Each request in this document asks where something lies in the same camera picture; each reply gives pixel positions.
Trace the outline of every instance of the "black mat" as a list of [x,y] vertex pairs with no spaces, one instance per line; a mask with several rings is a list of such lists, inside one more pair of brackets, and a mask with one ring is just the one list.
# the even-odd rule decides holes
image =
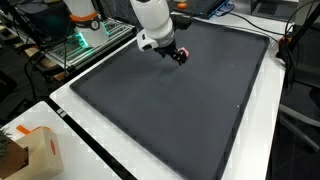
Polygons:
[[182,177],[220,179],[269,40],[202,22],[176,40],[182,66],[132,43],[71,88]]

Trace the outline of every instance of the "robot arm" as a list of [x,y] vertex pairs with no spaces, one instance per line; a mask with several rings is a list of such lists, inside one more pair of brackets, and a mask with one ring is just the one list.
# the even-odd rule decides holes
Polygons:
[[141,51],[154,49],[163,58],[169,55],[180,65],[185,63],[189,53],[184,48],[176,48],[167,0],[130,0],[130,2],[144,27],[137,35],[139,49]]

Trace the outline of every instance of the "black strip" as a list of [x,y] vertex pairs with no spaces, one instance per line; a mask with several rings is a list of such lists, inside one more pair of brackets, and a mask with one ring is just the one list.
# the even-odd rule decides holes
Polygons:
[[[48,105],[57,112],[61,109],[51,99],[48,100]],[[105,150],[95,139],[93,139],[78,123],[76,123],[67,113],[62,118],[69,127],[74,130],[80,138],[87,143],[92,150],[121,178],[124,180],[137,180],[125,167],[123,167],[107,150]]]

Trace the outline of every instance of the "white table surface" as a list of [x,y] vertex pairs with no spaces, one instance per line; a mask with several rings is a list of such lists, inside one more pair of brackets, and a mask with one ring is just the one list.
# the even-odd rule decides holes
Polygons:
[[29,130],[47,126],[57,134],[64,171],[53,180],[121,180],[45,102],[36,104],[4,127],[13,140],[23,136],[16,130],[18,125]]
[[[260,27],[279,33],[284,32],[285,23],[283,22],[243,16]],[[247,22],[232,15],[212,18],[208,22],[255,29]],[[278,35],[272,36],[276,39],[280,38]],[[284,79],[282,61],[274,56],[276,50],[277,46],[272,42],[254,84],[223,180],[265,179]],[[52,93],[50,98],[139,180],[181,179],[177,173],[137,144],[69,88],[70,84],[106,61],[114,53]]]

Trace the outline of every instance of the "lab floor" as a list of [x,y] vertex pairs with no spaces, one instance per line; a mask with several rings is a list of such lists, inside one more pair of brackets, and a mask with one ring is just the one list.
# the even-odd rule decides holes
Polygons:
[[[0,124],[5,124],[12,118],[7,118],[9,112],[23,99],[32,98],[29,82],[23,72],[27,58],[18,55],[12,48],[4,46],[0,49],[0,70],[18,83],[18,87],[4,101],[0,102]],[[39,73],[34,73],[34,81],[41,90],[38,94],[46,101],[49,94],[61,86],[56,83],[46,83]],[[27,108],[22,107],[19,113]],[[285,127],[277,124],[270,157],[271,180],[319,180],[320,153],[312,152],[304,142],[295,137]]]

